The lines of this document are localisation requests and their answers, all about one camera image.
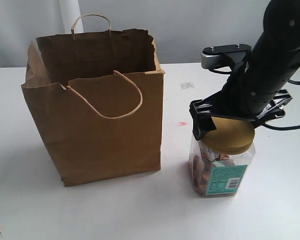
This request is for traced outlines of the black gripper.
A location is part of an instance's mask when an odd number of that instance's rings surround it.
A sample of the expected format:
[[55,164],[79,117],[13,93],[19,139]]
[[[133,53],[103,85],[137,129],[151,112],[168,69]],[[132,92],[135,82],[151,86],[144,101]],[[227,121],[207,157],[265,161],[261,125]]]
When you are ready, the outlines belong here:
[[222,89],[189,106],[192,133],[201,140],[217,129],[213,117],[251,122],[256,128],[285,115],[292,96],[283,86],[293,75],[293,57],[246,58],[237,64]]

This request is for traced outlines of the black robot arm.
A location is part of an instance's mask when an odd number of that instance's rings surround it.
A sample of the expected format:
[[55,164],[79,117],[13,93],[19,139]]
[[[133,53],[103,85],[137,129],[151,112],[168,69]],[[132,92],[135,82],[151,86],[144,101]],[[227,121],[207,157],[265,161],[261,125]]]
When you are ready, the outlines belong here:
[[255,128],[282,118],[283,106],[292,99],[283,87],[300,68],[300,0],[270,1],[255,46],[206,47],[201,66],[218,74],[223,67],[229,71],[220,91],[189,105],[197,140],[217,128],[214,117],[249,122]]

